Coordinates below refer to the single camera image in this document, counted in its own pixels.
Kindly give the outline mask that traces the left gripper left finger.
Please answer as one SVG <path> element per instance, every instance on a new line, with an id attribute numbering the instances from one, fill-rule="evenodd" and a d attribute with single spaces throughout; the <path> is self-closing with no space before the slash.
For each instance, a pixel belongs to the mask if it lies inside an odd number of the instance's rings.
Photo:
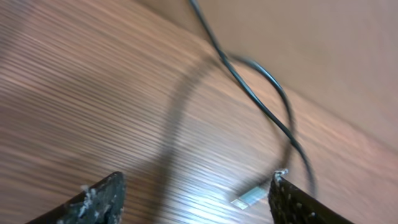
<path id="1" fill-rule="evenodd" d="M 126 197 L 122 172 L 113 172 L 92 186 L 27 224 L 120 224 Z"/>

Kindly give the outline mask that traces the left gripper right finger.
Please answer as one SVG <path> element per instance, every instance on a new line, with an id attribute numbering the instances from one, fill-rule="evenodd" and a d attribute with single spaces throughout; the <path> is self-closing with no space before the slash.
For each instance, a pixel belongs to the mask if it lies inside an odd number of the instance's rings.
<path id="1" fill-rule="evenodd" d="M 275 224 L 352 224 L 286 180 L 286 170 L 274 172 L 268 202 Z"/>

